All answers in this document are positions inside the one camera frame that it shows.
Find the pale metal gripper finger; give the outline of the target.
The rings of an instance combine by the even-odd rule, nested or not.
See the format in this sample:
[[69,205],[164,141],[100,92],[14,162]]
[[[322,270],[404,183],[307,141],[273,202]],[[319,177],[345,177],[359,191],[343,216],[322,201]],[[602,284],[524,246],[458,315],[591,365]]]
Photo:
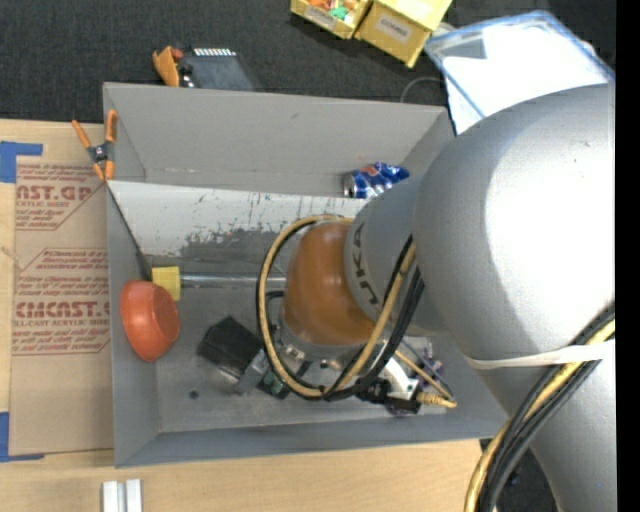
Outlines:
[[235,392],[239,395],[250,393],[259,385],[268,372],[268,358],[263,349],[260,349],[243,371],[235,385]]

